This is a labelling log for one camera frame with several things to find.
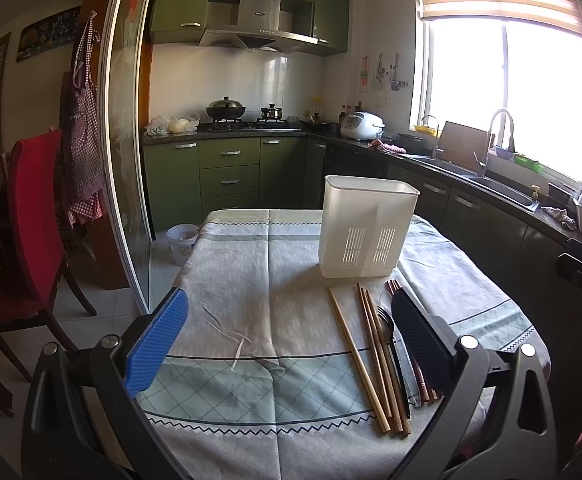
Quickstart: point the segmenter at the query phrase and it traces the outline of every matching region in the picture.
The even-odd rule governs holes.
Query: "white rice cooker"
[[[385,131],[385,121],[368,112],[355,112],[342,120],[342,137],[356,140],[378,139]]]

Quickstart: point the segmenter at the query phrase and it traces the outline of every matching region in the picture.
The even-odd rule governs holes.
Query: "window blind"
[[[480,16],[544,23],[582,35],[575,0],[419,0],[420,17]]]

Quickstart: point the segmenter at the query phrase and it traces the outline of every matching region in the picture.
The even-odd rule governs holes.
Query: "sink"
[[[417,160],[423,164],[427,164],[428,166],[434,166],[435,168],[440,168],[441,170],[449,171],[449,173],[453,173],[456,175],[461,176],[476,176],[475,171],[466,170],[465,168],[461,168],[460,166],[456,166],[455,164],[451,164],[446,160],[440,160],[439,158],[431,158],[429,156],[423,155],[402,155],[411,160]]]
[[[486,187],[491,191],[511,200],[511,202],[516,203],[519,206],[522,206],[530,211],[535,211],[540,204],[537,200],[533,200],[531,197],[512,189],[509,186],[505,186],[500,182],[496,182],[486,176],[479,176],[479,175],[472,175],[472,176],[465,176],[467,180],[478,184],[478,186]]]

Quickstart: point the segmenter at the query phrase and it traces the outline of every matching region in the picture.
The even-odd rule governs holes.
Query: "range hood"
[[[235,46],[291,54],[316,46],[317,38],[279,30],[280,0],[240,0],[238,24],[207,28],[199,46]]]

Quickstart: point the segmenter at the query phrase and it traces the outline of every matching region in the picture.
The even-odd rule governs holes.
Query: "tablecloth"
[[[440,405],[411,409],[410,436],[381,435],[326,287],[368,362],[355,284],[390,311],[388,278],[323,278],[320,226],[319,210],[211,213],[175,281],[189,318],[138,402],[196,480],[385,479]],[[546,347],[519,307],[417,216],[391,278],[458,335],[492,349],[533,344],[548,375]],[[400,343],[399,354],[408,366]],[[491,396],[485,390],[469,444]]]

